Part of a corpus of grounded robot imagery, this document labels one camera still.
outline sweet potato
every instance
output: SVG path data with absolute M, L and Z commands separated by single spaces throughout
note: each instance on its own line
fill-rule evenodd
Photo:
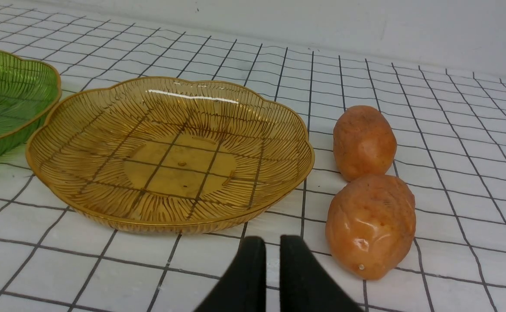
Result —
M 364 174 L 386 173 L 396 150 L 390 124 L 373 107 L 350 107 L 334 126 L 334 160 L 347 181 Z
M 369 174 L 339 191 L 328 210 L 326 239 L 342 267 L 367 280 L 382 278 L 411 249 L 415 198 L 390 175 Z

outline fruit plate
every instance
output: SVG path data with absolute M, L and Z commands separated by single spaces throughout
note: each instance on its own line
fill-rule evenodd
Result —
M 54 67 L 0 51 L 0 155 L 25 142 L 61 94 Z
M 57 104 L 26 148 L 61 200 L 122 231 L 205 233 L 258 216 L 309 174 L 305 123 L 240 85 L 132 79 Z

